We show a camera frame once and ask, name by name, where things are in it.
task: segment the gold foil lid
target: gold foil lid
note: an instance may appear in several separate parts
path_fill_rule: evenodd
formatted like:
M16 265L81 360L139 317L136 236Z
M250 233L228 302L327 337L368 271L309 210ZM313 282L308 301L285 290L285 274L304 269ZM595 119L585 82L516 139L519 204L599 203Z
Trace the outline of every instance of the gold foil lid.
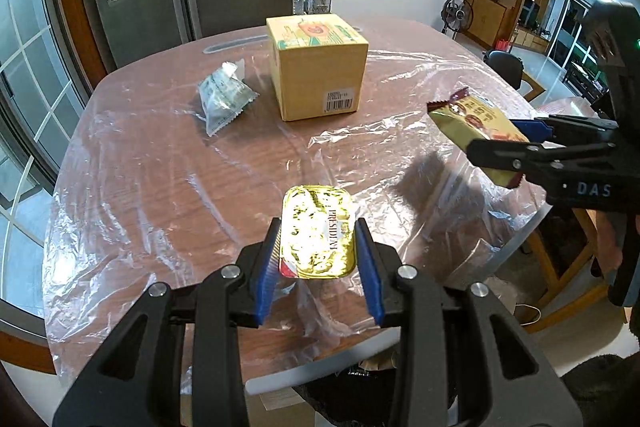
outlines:
M298 279L337 279L356 266L353 201L324 185L290 188L282 205L280 273Z

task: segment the box top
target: box top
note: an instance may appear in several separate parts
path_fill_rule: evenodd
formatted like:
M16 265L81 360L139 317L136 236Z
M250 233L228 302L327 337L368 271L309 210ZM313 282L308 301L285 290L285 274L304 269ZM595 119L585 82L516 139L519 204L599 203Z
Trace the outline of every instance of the box top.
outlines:
M279 50L369 44L333 13L274 17L267 19L267 26Z

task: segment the wire basket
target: wire basket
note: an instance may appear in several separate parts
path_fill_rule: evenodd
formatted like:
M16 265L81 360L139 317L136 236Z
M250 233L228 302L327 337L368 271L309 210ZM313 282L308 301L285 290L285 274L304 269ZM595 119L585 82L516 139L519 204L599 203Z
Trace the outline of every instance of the wire basket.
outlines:
M331 13L331 0L308 0L307 13Z

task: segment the table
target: table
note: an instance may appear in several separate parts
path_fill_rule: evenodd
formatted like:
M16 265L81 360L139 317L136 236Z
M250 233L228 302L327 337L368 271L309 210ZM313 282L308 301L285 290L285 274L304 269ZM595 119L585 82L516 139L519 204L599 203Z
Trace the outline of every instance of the table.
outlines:
M179 46L100 83L66 152L44 253L47 337L63 383L145 287L199 282L260 241L293 185L345 188L374 240L441 282L490 264L544 212L541 188L493 186L425 115L426 102L470 86L509 117L532 118L519 94L428 26L351 23L370 42L360 110L351 114L282 122L264 28ZM260 96L207 137L196 84L240 58ZM239 331L245 381L389 335L367 314L357 272L283 280L276 291L265 327Z

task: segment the blue gripper pad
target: blue gripper pad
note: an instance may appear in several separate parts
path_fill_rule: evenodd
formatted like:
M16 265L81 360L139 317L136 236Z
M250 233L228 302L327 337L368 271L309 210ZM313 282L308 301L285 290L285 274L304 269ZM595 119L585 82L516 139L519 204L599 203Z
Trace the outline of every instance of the blue gripper pad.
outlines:
M530 142L542 143L551 140L554 135L553 128L539 120L511 120L518 130L527 137Z
M255 299L255 316L263 324L271 310L273 293L280 277L280 220L271 221L271 226L262 242L260 259L264 260L254 280L252 293Z
M360 282L364 290L364 298L367 302L367 311L371 315L376 324L379 325L385 316L384 306L382 302L382 282L367 238L359 222L356 221L354 227L356 260L358 262L358 270L360 272Z

